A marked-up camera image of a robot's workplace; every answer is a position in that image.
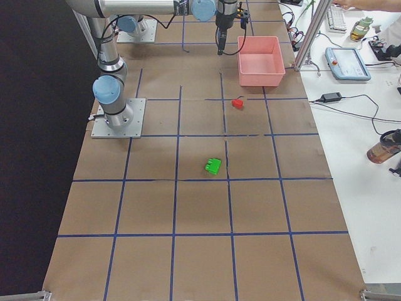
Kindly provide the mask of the person hand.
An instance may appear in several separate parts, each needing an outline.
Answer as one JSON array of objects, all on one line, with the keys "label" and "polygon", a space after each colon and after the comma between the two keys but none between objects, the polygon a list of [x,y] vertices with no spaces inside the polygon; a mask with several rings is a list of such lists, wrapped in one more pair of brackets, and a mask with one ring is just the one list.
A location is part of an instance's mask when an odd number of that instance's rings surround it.
[{"label": "person hand", "polygon": [[355,6],[353,0],[332,0],[332,3],[335,6],[339,6],[345,10],[350,9]]}]

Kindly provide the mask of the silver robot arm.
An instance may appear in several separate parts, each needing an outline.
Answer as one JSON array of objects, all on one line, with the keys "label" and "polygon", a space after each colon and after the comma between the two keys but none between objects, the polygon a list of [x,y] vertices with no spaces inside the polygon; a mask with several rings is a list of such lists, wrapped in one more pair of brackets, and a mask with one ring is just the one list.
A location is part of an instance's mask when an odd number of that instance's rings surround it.
[{"label": "silver robot arm", "polygon": [[96,45],[96,63],[101,76],[93,83],[93,93],[111,129],[123,129],[132,122],[133,109],[123,98],[127,66],[120,57],[112,30],[114,21],[145,15],[193,15],[199,21],[216,18],[217,54],[225,50],[227,31],[240,17],[238,1],[67,1],[72,10],[86,17]]},{"label": "silver robot arm", "polygon": [[124,31],[133,37],[143,36],[148,30],[148,25],[144,20],[143,15],[128,15],[121,17],[117,20],[117,27],[120,31]]}]

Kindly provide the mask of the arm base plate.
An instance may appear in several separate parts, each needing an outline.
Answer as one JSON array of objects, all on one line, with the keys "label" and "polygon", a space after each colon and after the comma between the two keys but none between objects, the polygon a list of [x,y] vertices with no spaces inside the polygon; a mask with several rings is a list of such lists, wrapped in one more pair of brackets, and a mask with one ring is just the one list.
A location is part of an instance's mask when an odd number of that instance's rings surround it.
[{"label": "arm base plate", "polygon": [[139,139],[142,135],[145,114],[145,98],[128,98],[125,110],[118,115],[107,115],[101,105],[93,123],[91,137],[94,139]]},{"label": "arm base plate", "polygon": [[134,18],[124,17],[118,20],[117,43],[120,44],[150,44],[155,43],[157,22],[154,19],[143,19],[140,22]]}]

